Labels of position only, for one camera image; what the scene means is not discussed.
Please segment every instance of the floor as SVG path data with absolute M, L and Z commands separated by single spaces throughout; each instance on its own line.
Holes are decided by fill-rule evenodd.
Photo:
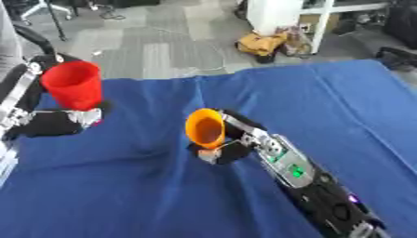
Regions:
M 97 62 L 103 78 L 168 79 L 263 67 L 234 48 L 235 40 L 251 30 L 232 13 L 236 0 L 162 1 L 156 7 L 117 9 L 116 15 L 124 16 L 123 20 L 103 20 L 100 11 L 86 8 L 73 20 L 64 20 L 59 14 L 69 38 L 66 42 L 59 39 L 46 12 L 30 20 L 59 51 Z M 371 30 L 329 35 L 317 55 L 309 59 L 279 55 L 275 65 L 369 59 L 379 46 L 398 45 L 389 36 Z M 35 50 L 25 44 L 28 55 Z M 416 72 L 400 76 L 417 87 Z

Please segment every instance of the blue cloth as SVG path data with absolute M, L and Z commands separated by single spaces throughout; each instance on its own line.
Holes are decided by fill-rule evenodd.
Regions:
M 2 238 L 320 237 L 256 156 L 212 166 L 189 154 L 184 121 L 203 107 L 287 136 L 394 237 L 417 237 L 417 98 L 375 61 L 109 80 L 103 90 L 115 108 L 101 125 L 21 141 L 0 190 Z

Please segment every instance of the green led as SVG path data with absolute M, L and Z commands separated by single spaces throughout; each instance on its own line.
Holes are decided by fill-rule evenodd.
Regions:
M 269 157 L 268 160 L 271 163 L 275 163 L 278 159 L 276 157 Z
M 300 174 L 299 172 L 293 172 L 292 176 L 295 178 L 299 178 L 302 174 Z
M 289 168 L 289 171 L 292 172 L 292 176 L 295 178 L 299 178 L 304 173 L 304 170 L 295 164 Z

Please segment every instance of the plastic cup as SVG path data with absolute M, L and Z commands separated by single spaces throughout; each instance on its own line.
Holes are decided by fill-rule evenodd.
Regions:
M 206 149 L 215 149 L 224 142 L 224 121 L 212 109 L 199 109 L 188 116 L 185 134 L 195 144 Z
M 61 63 L 48 70 L 41 83 L 63 108 L 88 111 L 101 101 L 100 68 L 90 62 Z

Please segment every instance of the cable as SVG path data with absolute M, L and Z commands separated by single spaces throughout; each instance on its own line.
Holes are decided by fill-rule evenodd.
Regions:
M 103 8 L 103 12 L 100 14 L 100 18 L 103 20 L 124 20 L 126 17 L 123 15 L 115 15 L 115 9 L 111 5 L 91 5 L 91 10 L 98 10 L 100 7 Z
M 162 33 L 170 33 L 170 34 L 177 34 L 177 35 L 186 36 L 186 37 L 190 38 L 190 41 L 192 41 L 193 44 L 195 44 L 195 42 L 193 40 L 191 40 L 191 36 L 187 33 L 175 33 L 175 32 L 172 32 L 170 30 L 167 30 L 167 29 L 156 28 L 156 27 L 152 27 L 152 26 L 144 26 L 144 28 L 156 30 L 156 31 L 159 31 L 159 32 L 162 32 Z M 225 65 L 225 56 L 223 55 L 223 53 L 214 44 L 212 44 L 210 42 L 204 42 L 204 44 L 211 47 L 214 50 L 214 52 L 216 52 L 220 56 L 220 59 L 222 61 L 221 66 L 216 67 L 216 68 L 211 68 L 211 69 L 199 69 L 197 67 L 191 67 L 191 68 L 194 68 L 194 69 L 192 71 L 190 71 L 189 73 L 184 74 L 182 77 L 191 76 L 192 74 L 195 74 L 199 71 L 219 71 L 219 70 L 222 70 L 226 67 L 226 65 Z
M 94 5 L 94 7 L 96 8 L 96 10 L 98 9 L 98 7 L 106 8 L 104 10 L 104 12 L 102 12 L 100 14 L 100 17 L 102 19 L 104 19 L 104 20 L 124 20 L 126 18 L 123 15 L 115 15 L 114 14 L 115 13 L 115 9 L 114 9 L 113 6 L 110 6 L 110 5 Z M 192 40 L 191 35 L 190 34 L 187 34 L 187 33 L 175 33 L 175 32 L 172 32 L 170 30 L 167 30 L 167 29 L 156 28 L 156 27 L 152 27 L 152 26 L 144 26 L 143 28 L 152 29 L 152 30 L 155 30 L 155 31 L 158 31 L 158 32 L 162 32 L 162 33 L 170 33 L 170 34 L 177 34 L 177 35 L 186 36 L 187 38 L 190 39 L 191 42 L 193 42 L 193 44 L 195 44 L 195 41 Z M 221 52 L 221 50 L 218 49 L 213 43 L 204 42 L 204 44 L 206 44 L 207 46 L 209 46 L 210 48 L 212 48 L 213 51 L 216 52 L 220 56 L 220 59 L 221 59 L 221 62 L 222 62 L 221 66 L 216 67 L 216 68 L 211 68 L 211 69 L 199 69 L 197 67 L 190 67 L 190 68 L 192 68 L 192 70 L 190 72 L 188 72 L 188 73 L 185 73 L 185 74 L 181 75 L 180 77 L 189 77 L 189 76 L 192 76 L 192 75 L 194 75 L 194 74 L 196 74 L 196 73 L 198 73 L 200 71 L 218 71 L 218 70 L 222 70 L 222 69 L 224 69 L 226 67 L 225 66 L 225 56 L 223 55 L 223 53 Z

